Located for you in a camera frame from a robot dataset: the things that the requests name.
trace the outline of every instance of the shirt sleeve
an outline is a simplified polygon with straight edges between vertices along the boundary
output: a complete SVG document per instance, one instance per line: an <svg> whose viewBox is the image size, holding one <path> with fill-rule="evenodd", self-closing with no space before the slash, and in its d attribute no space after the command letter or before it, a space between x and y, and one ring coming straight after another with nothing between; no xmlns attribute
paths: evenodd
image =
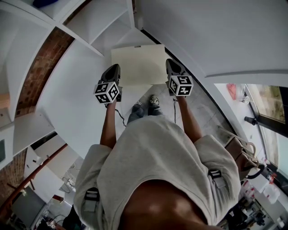
<svg viewBox="0 0 288 230"><path fill-rule="evenodd" d="M200 138L194 145L202 164L208 170L219 170L225 183L225 186L219 186L208 175L216 207L214 221L218 223L238 202L241 188L238 167L230 153L212 135Z"/></svg>
<svg viewBox="0 0 288 230"><path fill-rule="evenodd" d="M100 170L112 151L111 148L103 145L92 145L83 161L77 176L74 196L74 208L80 220L92 229L103 229L102 215L103 207L101 201L96 206L95 212L85 212L83 209L86 191L90 188L98 188L97 178Z"/></svg>

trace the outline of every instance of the blue object on shelf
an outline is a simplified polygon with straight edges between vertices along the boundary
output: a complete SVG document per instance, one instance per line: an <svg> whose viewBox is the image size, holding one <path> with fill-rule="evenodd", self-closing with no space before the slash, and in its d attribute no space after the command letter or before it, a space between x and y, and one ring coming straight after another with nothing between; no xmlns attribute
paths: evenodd
<svg viewBox="0 0 288 230"><path fill-rule="evenodd" d="M41 8L43 6L50 5L50 4L57 2L57 1L58 0L34 0L33 6L35 6L37 8Z"/></svg>

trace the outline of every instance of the bare skin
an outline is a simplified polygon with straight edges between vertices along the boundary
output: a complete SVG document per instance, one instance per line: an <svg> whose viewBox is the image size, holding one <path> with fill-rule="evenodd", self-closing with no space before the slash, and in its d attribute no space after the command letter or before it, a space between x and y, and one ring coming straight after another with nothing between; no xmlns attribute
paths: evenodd
<svg viewBox="0 0 288 230"><path fill-rule="evenodd" d="M194 143L202 137L201 129L190 111L186 99L177 97L184 132ZM100 144L113 148L116 144L115 106L107 108ZM126 204L119 230L216 230L208 226L201 209L172 184L152 180L136 188Z"/></svg>

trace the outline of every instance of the person's leg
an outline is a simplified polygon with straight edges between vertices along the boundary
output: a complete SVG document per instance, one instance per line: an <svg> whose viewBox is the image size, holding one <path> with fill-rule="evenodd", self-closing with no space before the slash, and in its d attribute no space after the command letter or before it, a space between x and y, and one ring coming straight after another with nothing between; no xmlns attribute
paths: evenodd
<svg viewBox="0 0 288 230"><path fill-rule="evenodd" d="M132 108L132 112L128 118L127 124L129 124L131 121L142 118L143 116L144 116L144 111L141 107L141 102L138 101Z"/></svg>
<svg viewBox="0 0 288 230"><path fill-rule="evenodd" d="M150 97L150 107L148 108L148 116L158 116L162 115L162 111L159 106L159 100L155 95Z"/></svg>

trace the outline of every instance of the gray t-shirt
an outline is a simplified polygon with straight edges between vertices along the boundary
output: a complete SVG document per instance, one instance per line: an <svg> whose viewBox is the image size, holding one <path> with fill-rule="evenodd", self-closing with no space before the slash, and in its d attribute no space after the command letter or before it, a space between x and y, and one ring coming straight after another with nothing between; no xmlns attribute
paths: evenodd
<svg viewBox="0 0 288 230"><path fill-rule="evenodd" d="M208 171L219 170L213 179ZM147 116L127 125L115 147L93 145L76 181L75 210L95 230L117 230L133 191L148 180L165 180L187 194L216 225L238 202L238 168L229 152L211 135L194 144L163 116ZM99 190L94 212L85 211L86 191Z"/></svg>

